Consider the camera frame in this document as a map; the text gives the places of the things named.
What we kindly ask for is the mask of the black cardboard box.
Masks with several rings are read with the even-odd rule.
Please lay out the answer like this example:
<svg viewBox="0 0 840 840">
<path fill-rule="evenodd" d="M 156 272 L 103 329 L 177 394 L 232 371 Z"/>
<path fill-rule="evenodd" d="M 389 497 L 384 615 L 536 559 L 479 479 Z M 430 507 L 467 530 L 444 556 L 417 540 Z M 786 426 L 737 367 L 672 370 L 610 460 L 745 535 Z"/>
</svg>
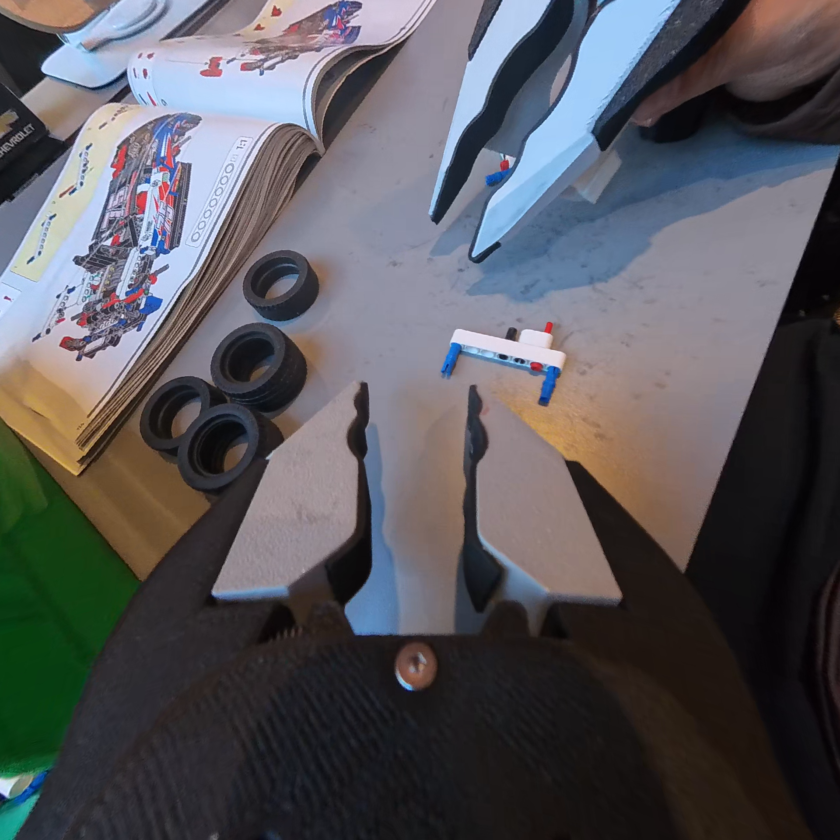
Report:
<svg viewBox="0 0 840 840">
<path fill-rule="evenodd" d="M 1 85 L 1 203 L 35 174 L 47 127 L 24 102 Z"/>
</svg>

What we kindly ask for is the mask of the person's torso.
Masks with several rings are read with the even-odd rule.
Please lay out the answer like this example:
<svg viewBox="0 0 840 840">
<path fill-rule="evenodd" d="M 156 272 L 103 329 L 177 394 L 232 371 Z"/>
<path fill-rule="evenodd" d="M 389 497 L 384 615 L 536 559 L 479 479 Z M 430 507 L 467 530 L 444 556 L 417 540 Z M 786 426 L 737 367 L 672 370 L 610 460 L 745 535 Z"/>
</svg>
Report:
<svg viewBox="0 0 840 840">
<path fill-rule="evenodd" d="M 834 208 L 815 224 L 687 568 L 814 838 L 838 838 L 816 675 L 818 605 L 838 566 L 837 315 Z"/>
</svg>

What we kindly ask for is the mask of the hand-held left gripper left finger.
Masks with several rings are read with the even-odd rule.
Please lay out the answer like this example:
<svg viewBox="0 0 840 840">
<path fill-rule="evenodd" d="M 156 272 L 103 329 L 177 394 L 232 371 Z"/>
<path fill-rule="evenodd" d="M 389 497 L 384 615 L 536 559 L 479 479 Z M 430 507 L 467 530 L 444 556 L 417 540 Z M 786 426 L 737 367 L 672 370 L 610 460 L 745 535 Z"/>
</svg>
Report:
<svg viewBox="0 0 840 840">
<path fill-rule="evenodd" d="M 214 598 L 276 599 L 297 614 L 354 598 L 372 567 L 369 420 L 369 387 L 355 381 L 268 457 Z"/>
</svg>

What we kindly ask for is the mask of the person's right forearm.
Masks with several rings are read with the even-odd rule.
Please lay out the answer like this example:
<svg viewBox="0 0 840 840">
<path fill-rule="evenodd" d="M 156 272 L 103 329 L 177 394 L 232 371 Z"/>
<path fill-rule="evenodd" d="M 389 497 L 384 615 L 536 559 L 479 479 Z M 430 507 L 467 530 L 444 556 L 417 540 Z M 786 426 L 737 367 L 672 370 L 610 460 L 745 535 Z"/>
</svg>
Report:
<svg viewBox="0 0 840 840">
<path fill-rule="evenodd" d="M 724 110 L 744 133 L 765 139 L 839 144 L 839 68 L 770 101 L 748 101 L 727 93 Z"/>
</svg>

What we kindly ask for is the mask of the person's right hand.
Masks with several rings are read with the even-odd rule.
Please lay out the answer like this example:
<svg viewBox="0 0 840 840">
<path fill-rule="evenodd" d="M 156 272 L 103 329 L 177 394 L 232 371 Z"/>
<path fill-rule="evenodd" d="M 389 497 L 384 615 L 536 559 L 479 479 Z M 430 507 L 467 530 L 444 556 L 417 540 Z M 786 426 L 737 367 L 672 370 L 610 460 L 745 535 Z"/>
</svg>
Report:
<svg viewBox="0 0 840 840">
<path fill-rule="evenodd" d="M 748 102 L 779 100 L 828 76 L 838 60 L 838 1 L 751 1 L 706 54 L 636 109 L 632 121 L 649 127 L 719 87 Z"/>
</svg>

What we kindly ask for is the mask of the black rubber toy tyre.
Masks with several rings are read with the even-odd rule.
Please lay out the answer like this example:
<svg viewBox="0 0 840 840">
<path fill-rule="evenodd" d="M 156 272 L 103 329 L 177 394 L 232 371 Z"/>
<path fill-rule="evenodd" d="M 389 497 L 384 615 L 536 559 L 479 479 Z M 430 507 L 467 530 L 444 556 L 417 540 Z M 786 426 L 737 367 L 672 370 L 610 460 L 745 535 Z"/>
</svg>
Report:
<svg viewBox="0 0 840 840">
<path fill-rule="evenodd" d="M 280 280 L 294 279 L 277 297 L 269 290 Z M 248 268 L 243 281 L 244 297 L 263 319 L 287 322 L 310 309 L 319 294 L 319 277 L 308 259 L 297 251 L 282 249 L 259 258 Z"/>
<path fill-rule="evenodd" d="M 197 414 L 227 402 L 223 392 L 204 379 L 185 375 L 162 384 L 147 400 L 140 417 L 143 441 L 164 459 L 174 461 L 186 437 L 186 429 L 177 428 L 176 418 L 186 406 L 194 405 Z"/>
<path fill-rule="evenodd" d="M 300 394 L 307 362 L 284 332 L 253 322 L 224 337 L 210 363 L 215 386 L 235 403 L 264 413 L 284 410 Z"/>
<path fill-rule="evenodd" d="M 261 414 L 236 403 L 218 404 L 202 410 L 186 429 L 177 466 L 190 488 L 217 495 L 284 440 Z"/>
</svg>

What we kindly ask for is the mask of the open instruction booklet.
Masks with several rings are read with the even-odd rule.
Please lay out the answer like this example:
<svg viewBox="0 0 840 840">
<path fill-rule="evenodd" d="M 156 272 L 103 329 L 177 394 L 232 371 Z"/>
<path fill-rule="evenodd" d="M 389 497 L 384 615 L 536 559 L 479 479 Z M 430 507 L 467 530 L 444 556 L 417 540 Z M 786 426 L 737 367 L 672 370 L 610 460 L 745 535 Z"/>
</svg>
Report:
<svg viewBox="0 0 840 840">
<path fill-rule="evenodd" d="M 265 2 L 228 33 L 140 44 L 135 103 L 80 128 L 2 275 L 2 420 L 78 476 L 325 151 L 335 92 L 429 1 Z"/>
</svg>

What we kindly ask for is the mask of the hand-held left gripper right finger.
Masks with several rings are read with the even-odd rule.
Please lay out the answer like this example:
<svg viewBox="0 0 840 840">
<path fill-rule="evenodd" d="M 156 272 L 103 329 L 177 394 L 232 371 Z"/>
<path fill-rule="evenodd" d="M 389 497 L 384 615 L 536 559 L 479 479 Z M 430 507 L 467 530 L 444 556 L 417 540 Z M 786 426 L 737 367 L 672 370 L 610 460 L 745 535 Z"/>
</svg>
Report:
<svg viewBox="0 0 840 840">
<path fill-rule="evenodd" d="M 461 567 L 478 614 L 508 601 L 618 606 L 623 596 L 562 454 L 504 403 L 469 387 Z"/>
</svg>

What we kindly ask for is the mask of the grey desk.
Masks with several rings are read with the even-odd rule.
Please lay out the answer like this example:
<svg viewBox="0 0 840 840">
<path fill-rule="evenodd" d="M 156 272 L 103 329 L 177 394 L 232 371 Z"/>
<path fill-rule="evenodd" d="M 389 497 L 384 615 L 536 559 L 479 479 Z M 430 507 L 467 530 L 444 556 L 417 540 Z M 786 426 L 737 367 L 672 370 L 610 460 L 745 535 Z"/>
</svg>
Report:
<svg viewBox="0 0 840 840">
<path fill-rule="evenodd" d="M 656 145 L 634 131 L 595 204 L 559 199 L 481 264 L 478 164 L 427 217 L 478 3 L 438 2 L 348 115 L 254 252 L 310 258 L 316 305 L 290 333 L 311 365 L 293 433 L 351 380 L 371 389 L 374 562 L 397 590 L 447 590 L 460 545 L 466 392 L 498 394 L 579 460 L 685 565 L 823 203 L 833 148 L 751 141 L 724 122 Z M 545 373 L 461 354 L 457 329 L 544 330 Z"/>
</svg>

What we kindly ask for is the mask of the green plastic bin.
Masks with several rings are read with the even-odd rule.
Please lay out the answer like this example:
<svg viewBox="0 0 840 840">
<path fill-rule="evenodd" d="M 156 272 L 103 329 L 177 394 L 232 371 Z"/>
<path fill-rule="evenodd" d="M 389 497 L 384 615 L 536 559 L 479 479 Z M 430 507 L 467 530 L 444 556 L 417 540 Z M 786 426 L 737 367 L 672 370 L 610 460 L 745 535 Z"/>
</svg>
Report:
<svg viewBox="0 0 840 840">
<path fill-rule="evenodd" d="M 139 583 L 49 472 L 1 426 L 2 838 L 56 762 L 96 657 Z"/>
</svg>

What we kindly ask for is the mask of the white holed brick beam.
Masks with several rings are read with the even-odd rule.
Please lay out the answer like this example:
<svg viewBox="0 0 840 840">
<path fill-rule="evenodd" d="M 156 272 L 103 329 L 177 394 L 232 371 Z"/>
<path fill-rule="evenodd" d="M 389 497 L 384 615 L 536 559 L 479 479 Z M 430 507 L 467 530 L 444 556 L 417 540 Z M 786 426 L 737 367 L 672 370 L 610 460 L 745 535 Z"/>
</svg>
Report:
<svg viewBox="0 0 840 840">
<path fill-rule="evenodd" d="M 461 354 L 498 362 L 533 373 L 545 373 L 549 366 L 565 366 L 566 354 L 554 347 L 544 350 L 505 338 L 464 329 L 454 331 L 449 343 L 461 344 Z"/>
</svg>

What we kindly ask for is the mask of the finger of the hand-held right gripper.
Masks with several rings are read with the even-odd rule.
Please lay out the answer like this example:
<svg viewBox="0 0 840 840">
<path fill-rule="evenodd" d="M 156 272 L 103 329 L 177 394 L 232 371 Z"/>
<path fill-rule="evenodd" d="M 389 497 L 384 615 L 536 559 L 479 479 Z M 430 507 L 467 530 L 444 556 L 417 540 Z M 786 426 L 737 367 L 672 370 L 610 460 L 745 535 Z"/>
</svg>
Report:
<svg viewBox="0 0 840 840">
<path fill-rule="evenodd" d="M 438 224 L 484 149 L 518 158 L 550 109 L 574 52 L 573 1 L 485 1 L 437 174 L 429 216 Z"/>
<path fill-rule="evenodd" d="M 472 261 L 485 259 L 597 161 L 596 121 L 677 6 L 615 1 L 600 7 L 553 109 L 529 133 L 512 173 L 490 195 L 470 247 Z"/>
</svg>

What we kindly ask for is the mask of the white stand base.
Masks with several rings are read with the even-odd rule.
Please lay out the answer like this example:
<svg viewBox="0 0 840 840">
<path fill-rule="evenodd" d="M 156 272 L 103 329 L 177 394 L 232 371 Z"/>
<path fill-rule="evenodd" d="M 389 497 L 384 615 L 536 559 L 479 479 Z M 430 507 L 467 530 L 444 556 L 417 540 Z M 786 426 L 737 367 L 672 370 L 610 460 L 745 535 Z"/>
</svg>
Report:
<svg viewBox="0 0 840 840">
<path fill-rule="evenodd" d="M 61 35 L 45 58 L 48 77 L 98 89 L 116 81 L 140 47 L 196 34 L 227 1 L 119 1 L 81 29 Z"/>
</svg>

